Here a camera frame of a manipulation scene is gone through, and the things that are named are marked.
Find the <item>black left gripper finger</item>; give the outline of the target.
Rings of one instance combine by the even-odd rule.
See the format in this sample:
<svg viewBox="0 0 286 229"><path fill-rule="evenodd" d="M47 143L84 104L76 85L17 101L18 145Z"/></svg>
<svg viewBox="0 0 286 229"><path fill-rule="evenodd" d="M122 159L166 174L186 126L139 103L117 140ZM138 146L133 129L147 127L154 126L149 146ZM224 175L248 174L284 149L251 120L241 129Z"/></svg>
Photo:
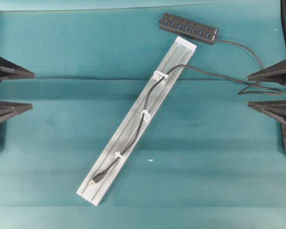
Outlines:
<svg viewBox="0 0 286 229"><path fill-rule="evenodd" d="M0 123L33 108L32 104L0 101Z"/></svg>
<svg viewBox="0 0 286 229"><path fill-rule="evenodd" d="M0 83L5 80L34 79L35 73L0 57Z"/></svg>

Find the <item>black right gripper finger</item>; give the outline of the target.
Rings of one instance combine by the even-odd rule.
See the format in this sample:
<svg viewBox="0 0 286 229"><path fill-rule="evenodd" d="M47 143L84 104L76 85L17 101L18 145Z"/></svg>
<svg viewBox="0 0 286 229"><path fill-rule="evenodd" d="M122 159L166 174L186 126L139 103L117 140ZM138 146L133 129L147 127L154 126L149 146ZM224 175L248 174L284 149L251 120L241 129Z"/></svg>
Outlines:
<svg viewBox="0 0 286 229"><path fill-rule="evenodd" d="M279 101L253 101L247 103L248 107L265 114L286 128L286 100Z"/></svg>
<svg viewBox="0 0 286 229"><path fill-rule="evenodd" d="M286 59L247 77L249 81L262 81L286 85Z"/></svg>

